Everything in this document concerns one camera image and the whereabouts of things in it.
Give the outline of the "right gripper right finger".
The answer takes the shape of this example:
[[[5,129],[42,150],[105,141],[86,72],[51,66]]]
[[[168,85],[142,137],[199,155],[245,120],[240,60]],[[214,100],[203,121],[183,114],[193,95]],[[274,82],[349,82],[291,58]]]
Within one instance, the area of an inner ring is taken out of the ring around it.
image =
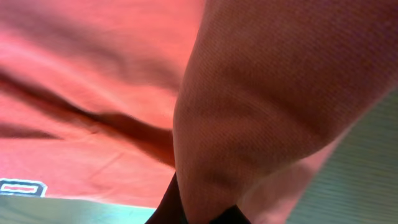
[[[210,224],[251,224],[240,209],[234,205],[214,218]]]

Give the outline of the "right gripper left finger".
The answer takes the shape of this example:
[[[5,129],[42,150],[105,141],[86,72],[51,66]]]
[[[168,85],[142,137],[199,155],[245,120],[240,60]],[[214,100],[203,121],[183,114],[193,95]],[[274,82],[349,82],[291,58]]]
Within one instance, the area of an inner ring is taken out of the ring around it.
[[[188,224],[176,174],[172,177],[159,206],[145,224]]]

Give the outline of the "orange-red t-shirt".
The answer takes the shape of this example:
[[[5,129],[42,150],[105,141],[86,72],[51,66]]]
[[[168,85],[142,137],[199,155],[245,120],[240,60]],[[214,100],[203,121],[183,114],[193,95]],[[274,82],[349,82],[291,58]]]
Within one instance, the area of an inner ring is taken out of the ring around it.
[[[397,1],[1,2],[1,194],[283,223],[397,87]]]

